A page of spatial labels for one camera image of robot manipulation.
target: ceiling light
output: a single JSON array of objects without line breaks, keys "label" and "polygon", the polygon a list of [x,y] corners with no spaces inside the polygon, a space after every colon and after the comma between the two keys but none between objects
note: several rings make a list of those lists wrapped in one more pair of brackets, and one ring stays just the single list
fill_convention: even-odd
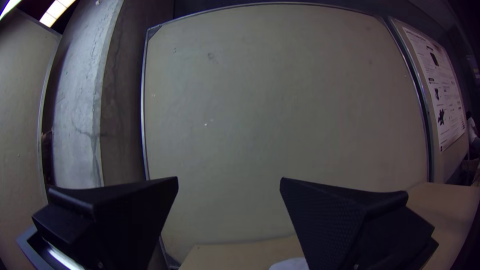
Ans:
[{"label": "ceiling light", "polygon": [[45,13],[40,19],[40,22],[48,27],[52,27],[57,19],[52,17],[52,15]]},{"label": "ceiling light", "polygon": [[5,15],[7,15],[7,13],[10,12],[18,3],[20,3],[20,1],[22,1],[22,0],[10,0],[10,1],[8,1],[8,3],[6,3],[5,8],[3,9],[3,11],[0,14],[0,20]]},{"label": "ceiling light", "polygon": [[60,4],[64,5],[66,8],[70,7],[75,0],[57,0]]},{"label": "ceiling light", "polygon": [[46,13],[50,14],[55,19],[58,19],[67,8],[62,5],[59,1],[54,1],[51,3],[51,6],[46,10]]},{"label": "ceiling light", "polygon": [[55,21],[70,7],[75,0],[55,0],[40,19],[40,22],[52,27]]}]

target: poster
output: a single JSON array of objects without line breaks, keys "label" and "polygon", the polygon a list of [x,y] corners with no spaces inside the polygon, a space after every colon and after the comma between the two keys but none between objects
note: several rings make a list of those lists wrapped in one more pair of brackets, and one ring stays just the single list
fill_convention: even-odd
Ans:
[{"label": "poster", "polygon": [[425,91],[430,92],[435,110],[438,144],[442,152],[465,132],[460,88],[445,49],[409,28],[403,27],[403,30],[410,40],[427,81],[427,85],[423,87]]}]

